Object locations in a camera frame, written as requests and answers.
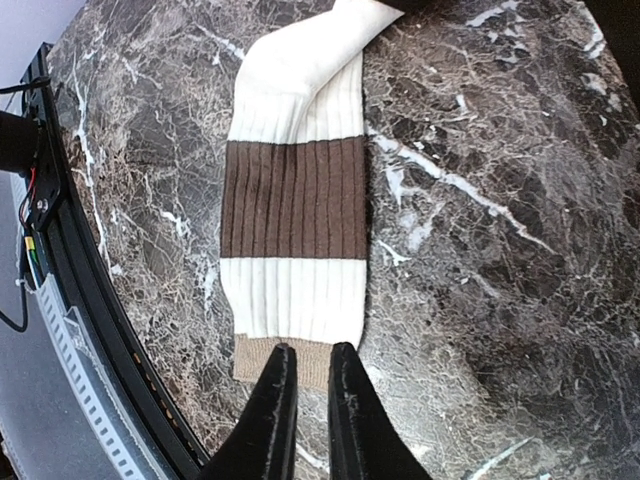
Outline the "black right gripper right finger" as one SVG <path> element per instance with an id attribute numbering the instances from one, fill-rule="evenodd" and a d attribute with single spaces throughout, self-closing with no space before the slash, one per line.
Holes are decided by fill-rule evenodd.
<path id="1" fill-rule="evenodd" d="M 328 390 L 332 479 L 428 479 L 400 439 L 350 343 L 333 346 Z"/>

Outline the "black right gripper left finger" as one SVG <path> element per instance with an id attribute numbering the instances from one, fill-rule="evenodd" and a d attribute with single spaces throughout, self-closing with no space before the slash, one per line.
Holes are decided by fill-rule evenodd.
<path id="1" fill-rule="evenodd" d="M 272 350 L 239 421 L 199 473 L 201 479 L 294 477 L 298 381 L 295 350 Z"/>

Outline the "beige brown striped sock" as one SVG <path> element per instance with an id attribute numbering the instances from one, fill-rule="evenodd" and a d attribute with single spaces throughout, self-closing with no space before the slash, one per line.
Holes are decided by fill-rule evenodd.
<path id="1" fill-rule="evenodd" d="M 259 38 L 234 87 L 220 275 L 234 377 L 258 379 L 272 348 L 325 389 L 332 347 L 364 331 L 368 233 L 363 52 L 406 7 L 338 1 Z"/>

